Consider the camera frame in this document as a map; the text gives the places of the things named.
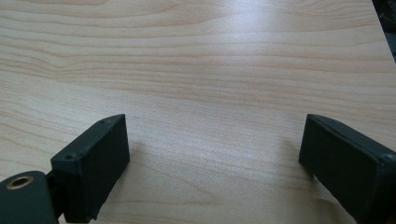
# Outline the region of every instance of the light wooden surface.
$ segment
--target light wooden surface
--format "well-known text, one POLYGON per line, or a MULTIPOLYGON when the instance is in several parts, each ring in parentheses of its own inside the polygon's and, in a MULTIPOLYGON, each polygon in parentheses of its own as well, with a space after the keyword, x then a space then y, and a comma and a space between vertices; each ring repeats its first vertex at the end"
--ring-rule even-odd
POLYGON ((126 114, 92 223, 353 223, 297 162, 305 115, 396 149, 370 0, 1 0, 0 108, 0 180, 126 114))

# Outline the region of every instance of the wooden table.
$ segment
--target wooden table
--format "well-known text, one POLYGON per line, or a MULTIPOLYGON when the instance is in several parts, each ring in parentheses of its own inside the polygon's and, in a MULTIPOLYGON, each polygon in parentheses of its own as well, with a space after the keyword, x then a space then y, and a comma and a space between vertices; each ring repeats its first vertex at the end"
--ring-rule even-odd
POLYGON ((306 114, 396 149, 396 67, 370 0, 0 8, 0 180, 48 172, 126 114, 131 163, 93 223, 353 223, 297 162, 306 114))

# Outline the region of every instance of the wood grain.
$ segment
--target wood grain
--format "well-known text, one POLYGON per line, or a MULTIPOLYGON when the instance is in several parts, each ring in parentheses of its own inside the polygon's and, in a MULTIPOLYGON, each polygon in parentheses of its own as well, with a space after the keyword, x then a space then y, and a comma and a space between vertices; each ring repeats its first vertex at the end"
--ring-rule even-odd
POLYGON ((0 180, 119 113, 93 223, 353 223, 297 162, 305 115, 396 148, 395 64, 370 0, 0 1, 0 180))

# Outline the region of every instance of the black bracket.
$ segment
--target black bracket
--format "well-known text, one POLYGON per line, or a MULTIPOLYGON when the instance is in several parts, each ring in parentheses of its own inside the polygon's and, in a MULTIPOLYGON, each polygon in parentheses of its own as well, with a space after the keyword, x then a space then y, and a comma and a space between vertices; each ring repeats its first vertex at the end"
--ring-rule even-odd
POLYGON ((0 223, 88 223, 130 160, 124 115, 102 119, 57 153, 47 175, 30 171, 0 183, 0 223))
POLYGON ((389 148, 335 119, 308 115, 300 163, 358 223, 381 224, 393 216, 396 153, 389 148))

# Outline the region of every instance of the metal hole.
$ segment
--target metal hole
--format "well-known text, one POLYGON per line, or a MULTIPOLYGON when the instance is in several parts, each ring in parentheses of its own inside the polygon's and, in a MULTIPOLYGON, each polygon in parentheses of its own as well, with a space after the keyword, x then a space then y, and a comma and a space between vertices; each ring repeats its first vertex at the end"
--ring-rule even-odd
POLYGON ((7 184, 7 189, 20 189, 32 183, 32 181, 33 181, 33 177, 30 175, 20 176, 11 180, 7 184))

